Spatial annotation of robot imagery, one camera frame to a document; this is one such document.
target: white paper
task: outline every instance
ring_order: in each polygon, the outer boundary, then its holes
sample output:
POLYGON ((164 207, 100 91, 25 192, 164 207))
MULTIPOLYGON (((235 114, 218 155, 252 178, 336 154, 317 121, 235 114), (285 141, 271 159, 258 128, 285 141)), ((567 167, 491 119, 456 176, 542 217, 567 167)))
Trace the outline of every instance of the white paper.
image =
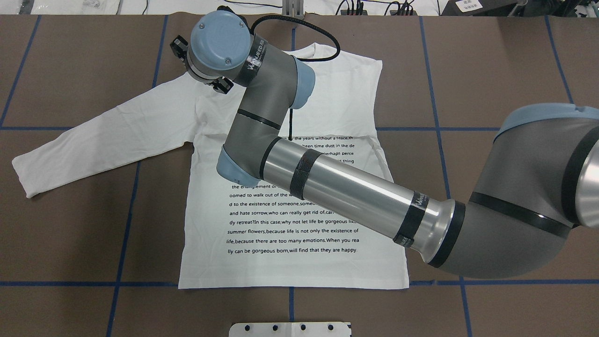
POLYGON ((483 8, 483 5, 480 4, 479 0, 461 0, 456 1, 455 4, 458 6, 459 10, 462 11, 462 13, 483 8))

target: shirt sleeve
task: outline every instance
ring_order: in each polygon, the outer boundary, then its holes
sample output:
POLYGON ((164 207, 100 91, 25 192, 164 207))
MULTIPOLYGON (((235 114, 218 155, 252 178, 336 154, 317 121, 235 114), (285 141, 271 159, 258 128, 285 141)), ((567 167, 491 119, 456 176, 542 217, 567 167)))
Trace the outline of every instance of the shirt sleeve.
POLYGON ((161 84, 13 159, 27 198, 192 142, 206 88, 188 74, 161 84))

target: silver aluminum tube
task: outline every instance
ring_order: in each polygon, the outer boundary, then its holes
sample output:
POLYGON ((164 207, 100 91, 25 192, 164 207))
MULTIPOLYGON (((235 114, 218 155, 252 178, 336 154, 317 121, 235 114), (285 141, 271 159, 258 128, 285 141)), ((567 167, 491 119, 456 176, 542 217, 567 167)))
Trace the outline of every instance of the silver aluminum tube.
MULTIPOLYGON (((306 152, 301 145, 279 140, 264 165, 264 180, 289 191, 292 177, 306 152)), ((410 209, 414 191, 320 155, 304 185, 303 197, 393 239, 410 209)), ((455 202, 429 199, 413 249, 429 262, 443 242, 455 202)))
POLYGON ((576 214, 582 225, 599 228, 599 142, 593 145, 576 186, 576 214))

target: white plastic bracket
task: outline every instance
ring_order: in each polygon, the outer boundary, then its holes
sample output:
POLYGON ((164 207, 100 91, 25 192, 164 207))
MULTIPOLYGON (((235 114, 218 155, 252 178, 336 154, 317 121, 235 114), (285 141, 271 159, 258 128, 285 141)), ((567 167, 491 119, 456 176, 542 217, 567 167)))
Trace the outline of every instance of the white plastic bracket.
POLYGON ((229 337, 351 337, 352 325, 345 322, 236 323, 229 337))
POLYGON ((304 0, 283 0, 283 15, 304 20, 304 0))

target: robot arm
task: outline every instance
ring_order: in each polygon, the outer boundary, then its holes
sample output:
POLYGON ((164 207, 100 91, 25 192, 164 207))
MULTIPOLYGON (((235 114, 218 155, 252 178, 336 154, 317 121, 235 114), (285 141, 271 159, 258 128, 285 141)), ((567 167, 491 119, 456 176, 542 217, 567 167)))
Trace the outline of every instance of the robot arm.
POLYGON ((434 267, 475 278, 534 270, 575 224, 599 227, 597 109, 515 111, 467 205, 437 201, 278 137, 288 108, 310 96, 314 72, 250 34, 234 13, 204 16, 188 49, 173 43, 194 78, 224 93, 232 83, 222 77, 247 87, 217 166, 232 182, 263 179, 419 251, 434 267))

